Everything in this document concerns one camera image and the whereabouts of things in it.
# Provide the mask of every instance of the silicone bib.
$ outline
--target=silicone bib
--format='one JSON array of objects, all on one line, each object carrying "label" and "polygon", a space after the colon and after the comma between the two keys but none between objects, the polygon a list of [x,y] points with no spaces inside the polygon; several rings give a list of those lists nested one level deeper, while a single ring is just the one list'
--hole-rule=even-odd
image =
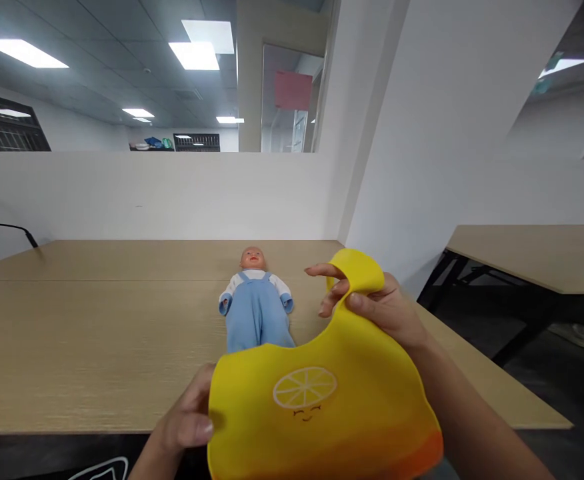
[{"label": "silicone bib", "polygon": [[[350,281],[349,292],[383,287],[382,270],[361,252],[340,250],[330,263]],[[443,455],[441,429],[409,356],[343,301],[305,345],[224,355],[209,410],[215,480],[411,479]]]}]

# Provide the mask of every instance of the doll head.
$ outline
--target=doll head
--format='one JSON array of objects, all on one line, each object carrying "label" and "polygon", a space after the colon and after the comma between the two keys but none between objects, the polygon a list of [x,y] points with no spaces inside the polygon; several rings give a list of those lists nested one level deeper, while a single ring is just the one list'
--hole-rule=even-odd
[{"label": "doll head", "polygon": [[265,270],[265,257],[258,247],[248,247],[241,254],[239,266],[242,269]]}]

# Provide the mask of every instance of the hand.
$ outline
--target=hand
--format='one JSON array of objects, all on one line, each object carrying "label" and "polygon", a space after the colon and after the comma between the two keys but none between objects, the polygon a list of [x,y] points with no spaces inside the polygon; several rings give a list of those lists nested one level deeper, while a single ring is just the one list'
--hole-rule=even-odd
[{"label": "hand", "polygon": [[[329,263],[319,263],[305,269],[311,277],[323,276],[339,279],[332,290],[321,301],[319,316],[328,318],[337,302],[350,288],[343,272]],[[352,312],[374,322],[402,347],[422,346],[428,339],[428,333],[417,315],[412,300],[403,296],[401,287],[396,278],[385,272],[383,288],[369,296],[352,293],[345,300],[345,304]]]},{"label": "hand", "polygon": [[205,445],[214,434],[207,416],[207,402],[215,365],[202,366],[185,392],[157,425],[161,444],[169,453],[180,453],[190,447]]}]

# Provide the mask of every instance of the blue overalls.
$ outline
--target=blue overalls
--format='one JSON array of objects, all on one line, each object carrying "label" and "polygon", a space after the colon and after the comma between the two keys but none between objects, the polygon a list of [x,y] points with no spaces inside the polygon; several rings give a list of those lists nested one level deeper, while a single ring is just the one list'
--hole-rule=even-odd
[{"label": "blue overalls", "polygon": [[292,300],[279,298],[277,288],[270,282],[270,272],[262,279],[248,278],[243,272],[243,282],[237,287],[228,302],[225,326],[227,328],[227,352],[234,353],[264,343],[282,347],[294,347],[289,332]]}]

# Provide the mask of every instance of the fluorescent light panel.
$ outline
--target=fluorescent light panel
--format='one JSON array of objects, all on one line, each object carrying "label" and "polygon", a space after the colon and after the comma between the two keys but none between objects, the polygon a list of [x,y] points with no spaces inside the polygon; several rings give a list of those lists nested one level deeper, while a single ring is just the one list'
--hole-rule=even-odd
[{"label": "fluorescent light panel", "polygon": [[144,109],[121,109],[126,113],[129,113],[133,117],[154,117],[148,110]]},{"label": "fluorescent light panel", "polygon": [[69,68],[66,64],[39,50],[25,40],[0,39],[0,52],[34,68]]},{"label": "fluorescent light panel", "polygon": [[210,42],[214,53],[234,54],[232,25],[226,21],[181,20],[190,42]]},{"label": "fluorescent light panel", "polygon": [[9,117],[31,117],[29,113],[18,112],[12,109],[0,109],[0,115],[8,115]]},{"label": "fluorescent light panel", "polygon": [[584,63],[584,59],[582,60],[576,60],[576,59],[561,59],[557,62],[557,66],[554,67],[552,70],[543,70],[541,72],[541,74],[539,75],[539,78],[543,78],[546,75],[549,75],[550,73],[554,73],[554,72],[558,72],[561,70],[565,70],[571,67],[576,67],[577,65],[580,65]]},{"label": "fluorescent light panel", "polygon": [[219,69],[219,62],[210,42],[171,42],[168,45],[186,70]]},{"label": "fluorescent light panel", "polygon": [[219,123],[244,123],[244,119],[238,119],[234,117],[217,117],[217,122]]}]

